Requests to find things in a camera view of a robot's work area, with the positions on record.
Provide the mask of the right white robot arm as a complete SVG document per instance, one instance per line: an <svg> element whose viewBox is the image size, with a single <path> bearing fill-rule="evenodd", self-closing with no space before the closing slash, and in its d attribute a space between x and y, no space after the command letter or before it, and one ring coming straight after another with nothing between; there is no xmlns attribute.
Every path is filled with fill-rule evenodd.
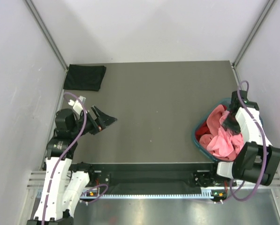
<svg viewBox="0 0 280 225"><path fill-rule="evenodd" d="M280 163L280 149L273 147L266 135L260 132L259 107L247 99L247 93L244 90L232 92L230 114L223 122L224 128L242 135L244 146L233 162L218 162L217 169L208 174L213 185L220 185L226 178L257 183L265 162L260 184L269 186Z"/></svg>

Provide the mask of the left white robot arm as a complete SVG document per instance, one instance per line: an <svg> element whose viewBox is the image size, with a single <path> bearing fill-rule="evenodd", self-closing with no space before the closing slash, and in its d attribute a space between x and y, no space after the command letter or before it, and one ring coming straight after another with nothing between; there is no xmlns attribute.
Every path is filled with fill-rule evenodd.
<svg viewBox="0 0 280 225"><path fill-rule="evenodd" d="M86 186L97 180L88 163L73 164L77 140L89 133L96 135L117 119L92 106L96 119L81 110L79 117L66 108L56 113L54 135L46 146L46 171L41 200L29 225L72 225L75 209Z"/></svg>

